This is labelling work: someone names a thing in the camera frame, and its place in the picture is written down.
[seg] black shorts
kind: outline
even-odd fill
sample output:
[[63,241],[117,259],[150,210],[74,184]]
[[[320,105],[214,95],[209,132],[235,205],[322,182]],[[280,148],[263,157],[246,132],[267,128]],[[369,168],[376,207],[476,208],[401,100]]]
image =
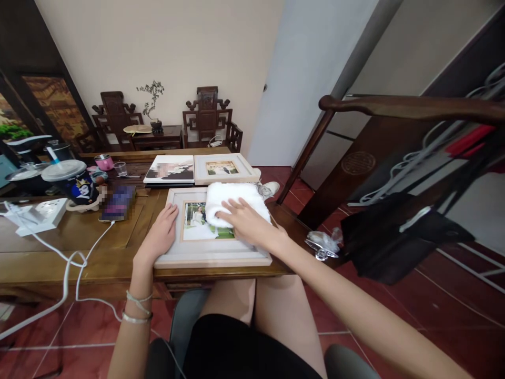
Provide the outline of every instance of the black shorts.
[[206,315],[193,326],[183,371],[187,379],[321,379],[277,340],[220,314]]

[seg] round carved medallion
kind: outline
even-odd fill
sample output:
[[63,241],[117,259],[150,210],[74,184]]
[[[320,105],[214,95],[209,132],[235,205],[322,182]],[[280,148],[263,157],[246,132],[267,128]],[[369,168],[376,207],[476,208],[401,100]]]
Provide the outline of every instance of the round carved medallion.
[[375,157],[367,152],[355,152],[342,160],[342,170],[349,175],[361,175],[375,166]]

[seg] bracelet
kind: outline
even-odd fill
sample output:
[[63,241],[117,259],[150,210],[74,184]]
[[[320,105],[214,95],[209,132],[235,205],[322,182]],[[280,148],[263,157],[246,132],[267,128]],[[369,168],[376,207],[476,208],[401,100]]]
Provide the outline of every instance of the bracelet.
[[128,316],[125,311],[123,311],[123,320],[132,324],[147,324],[153,318],[153,313],[148,318],[133,318]]
[[137,307],[139,307],[141,310],[143,310],[146,315],[149,315],[150,311],[148,311],[147,309],[144,308],[144,306],[141,304],[142,302],[145,302],[145,301],[148,301],[150,298],[152,298],[153,294],[151,294],[150,296],[146,297],[145,299],[137,299],[135,297],[132,296],[132,294],[130,293],[129,290],[126,290],[126,298],[128,300],[131,300],[133,301],[135,304],[137,304]]

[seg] clear plastic bag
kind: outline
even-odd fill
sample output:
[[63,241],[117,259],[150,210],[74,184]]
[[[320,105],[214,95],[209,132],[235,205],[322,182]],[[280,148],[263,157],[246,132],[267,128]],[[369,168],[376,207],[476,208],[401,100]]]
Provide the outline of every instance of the clear plastic bag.
[[331,237],[324,232],[309,232],[305,242],[316,250],[316,258],[325,261],[328,257],[338,258],[339,244],[342,244],[342,231],[334,228]]

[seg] straw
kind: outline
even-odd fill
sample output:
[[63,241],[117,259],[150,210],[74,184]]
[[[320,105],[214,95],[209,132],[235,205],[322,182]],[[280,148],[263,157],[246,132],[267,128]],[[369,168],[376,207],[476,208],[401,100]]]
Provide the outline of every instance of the straw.
[[58,157],[56,156],[56,154],[54,153],[54,151],[53,151],[53,148],[52,148],[52,147],[49,147],[49,146],[48,146],[48,147],[47,147],[47,152],[48,152],[48,153],[50,154],[50,156],[53,158],[53,160],[54,160],[54,163],[55,163],[55,164],[56,164],[56,163],[59,163],[59,159],[58,159]]

